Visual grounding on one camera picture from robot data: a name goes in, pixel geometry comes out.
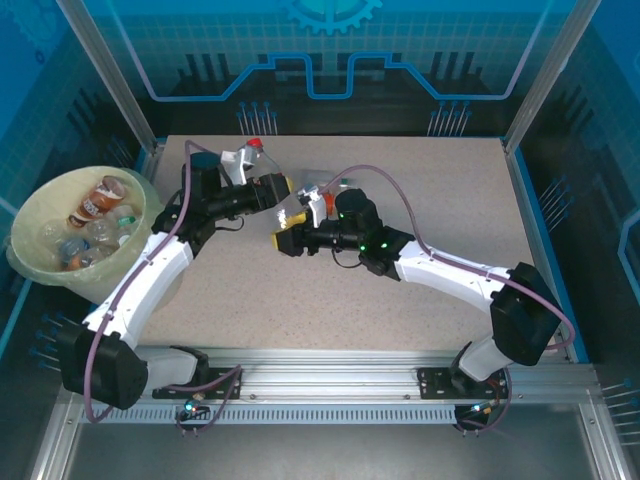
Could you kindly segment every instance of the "bottle in bin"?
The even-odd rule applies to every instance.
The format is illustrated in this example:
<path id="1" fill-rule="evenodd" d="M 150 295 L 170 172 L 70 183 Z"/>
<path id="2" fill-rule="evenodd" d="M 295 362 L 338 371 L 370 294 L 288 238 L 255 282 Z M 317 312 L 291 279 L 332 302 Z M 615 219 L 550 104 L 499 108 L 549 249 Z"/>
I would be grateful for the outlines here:
<path id="1" fill-rule="evenodd" d="M 55 262 L 63 269 L 69 266 L 75 256 L 89 248 L 89 243 L 71 231 L 62 219 L 45 223 L 38 232 L 38 243 L 51 252 Z"/>
<path id="2" fill-rule="evenodd" d="M 96 263 L 101 262 L 108 256 L 112 255 L 116 249 L 105 245 L 89 248 L 71 259 L 67 270 L 79 270 L 81 268 L 92 267 Z"/>
<path id="3" fill-rule="evenodd" d="M 127 194 L 122 180 L 106 175 L 85 197 L 74 213 L 67 219 L 69 225 L 82 228 L 91 220 L 102 217 L 116 207 Z"/>
<path id="4" fill-rule="evenodd" d="M 116 225 L 108 217 L 93 220 L 87 223 L 84 229 L 92 247 L 103 245 L 118 248 Z"/>
<path id="5" fill-rule="evenodd" d="M 121 247 L 138 227 L 138 217 L 131 205 L 119 205 L 107 217 L 116 225 L 116 237 Z"/>

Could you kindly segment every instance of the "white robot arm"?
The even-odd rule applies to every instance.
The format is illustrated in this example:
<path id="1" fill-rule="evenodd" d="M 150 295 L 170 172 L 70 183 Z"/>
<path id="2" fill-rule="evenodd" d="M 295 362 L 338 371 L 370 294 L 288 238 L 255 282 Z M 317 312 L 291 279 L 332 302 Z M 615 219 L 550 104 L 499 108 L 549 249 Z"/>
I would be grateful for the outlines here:
<path id="1" fill-rule="evenodd" d="M 229 173 L 222 167 L 220 156 L 214 153 L 191 155 L 191 195 L 176 235 L 152 261 L 148 260 L 179 218 L 180 206 L 168 205 L 156 218 L 154 233 L 140 257 L 109 298 L 87 316 L 82 325 L 65 326 L 58 332 L 57 348 L 65 388 L 83 392 L 89 349 L 105 314 L 112 314 L 113 318 L 106 325 L 93 362 L 92 398 L 125 409 L 135 404 L 144 392 L 168 385 L 207 382 L 208 362 L 200 352 L 172 347 L 154 351 L 153 357 L 142 358 L 136 353 L 136 347 L 147 320 L 170 285 L 217 230 L 216 221 L 264 211 L 289 195 L 289 181 L 280 173 L 259 178 L 246 175 L 246 159 L 253 158 L 255 163 L 261 150 L 259 140 L 252 142 L 238 152 L 223 153 L 231 159 Z M 143 263 L 145 267 L 125 287 L 129 276 Z M 116 296 L 121 298 L 117 309 L 112 311 Z"/>
<path id="2" fill-rule="evenodd" d="M 275 210 L 281 230 L 273 234 L 273 243 L 280 252 L 299 256 L 305 249 L 309 255 L 320 248 L 358 251 L 362 264 L 376 275 L 435 288 L 491 316 L 493 333 L 468 344 L 450 368 L 451 381 L 459 391 L 464 393 L 511 363 L 538 362 L 560 319 L 521 291 L 495 280 L 508 279 L 557 307 L 534 267 L 521 263 L 508 270 L 433 247 L 425 250 L 413 235 L 383 225 L 375 204 L 360 189 L 346 190 L 336 197 L 335 220 L 326 215 L 317 218 L 316 212 L 324 211 L 318 205 L 324 199 L 317 195 L 317 188 L 307 187 L 298 199 L 298 205 L 305 206 L 303 213 L 287 216 L 280 207 Z"/>

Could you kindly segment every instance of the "blue wall panel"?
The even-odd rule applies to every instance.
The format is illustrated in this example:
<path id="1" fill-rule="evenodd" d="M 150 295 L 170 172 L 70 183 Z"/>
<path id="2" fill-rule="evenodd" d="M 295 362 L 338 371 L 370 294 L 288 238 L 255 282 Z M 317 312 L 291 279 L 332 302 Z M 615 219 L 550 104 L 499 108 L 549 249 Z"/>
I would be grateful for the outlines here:
<path id="1" fill-rule="evenodd" d="M 480 3 L 88 5 L 158 135 L 273 133 L 238 120 L 252 101 L 280 134 L 499 135 L 573 1 Z"/>
<path id="2" fill-rule="evenodd" d="M 605 384 L 640 381 L 639 21 L 603 0 L 521 146 Z"/>
<path id="3" fill-rule="evenodd" d="M 23 0 L 0 8 L 4 239 L 13 215 L 35 188 L 81 166 L 132 164 L 130 152 L 137 148 L 55 2 Z M 8 272 L 3 254 L 0 285 Z"/>

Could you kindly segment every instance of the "plastic bin liner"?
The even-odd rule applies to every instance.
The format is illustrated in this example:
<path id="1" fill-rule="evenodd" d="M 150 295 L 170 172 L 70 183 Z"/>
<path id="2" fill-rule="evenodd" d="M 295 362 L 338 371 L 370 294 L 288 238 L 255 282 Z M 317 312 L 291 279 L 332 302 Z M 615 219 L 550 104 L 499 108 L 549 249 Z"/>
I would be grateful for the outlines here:
<path id="1" fill-rule="evenodd" d="M 55 256 L 37 242 L 42 225 L 66 219 L 83 197 L 105 175 L 123 180 L 129 204 L 140 214 L 138 228 L 113 255 L 89 268 L 59 271 Z M 22 206 L 11 227 L 7 246 L 9 264 L 22 276 L 43 285 L 66 287 L 87 300 L 102 303 L 138 258 L 156 216 L 163 210 L 157 192 L 140 174 L 113 167 L 87 167 L 51 180 L 34 192 Z"/>

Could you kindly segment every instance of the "beige work surface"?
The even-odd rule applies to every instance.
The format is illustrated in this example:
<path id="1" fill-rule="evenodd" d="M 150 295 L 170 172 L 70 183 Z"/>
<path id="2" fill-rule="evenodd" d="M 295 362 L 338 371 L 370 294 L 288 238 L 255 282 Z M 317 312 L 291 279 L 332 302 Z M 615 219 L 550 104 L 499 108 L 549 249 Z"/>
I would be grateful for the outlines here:
<path id="1" fill-rule="evenodd" d="M 154 183 L 163 200 L 180 187 L 184 141 L 236 150 L 238 136 L 172 136 Z M 265 150 L 294 179 L 358 163 L 388 171 L 405 190 L 429 244 L 471 260 L 531 262 L 497 139 L 265 137 Z M 383 221 L 411 231 L 395 190 L 373 172 L 351 175 Z M 490 332 L 490 319 L 430 288 L 345 270 L 329 251 L 286 257 L 274 250 L 263 212 L 237 233 L 218 232 L 185 273 L 181 289 L 147 323 L 142 344 L 210 347 L 458 350 Z M 348 264 L 356 257 L 342 253 Z"/>

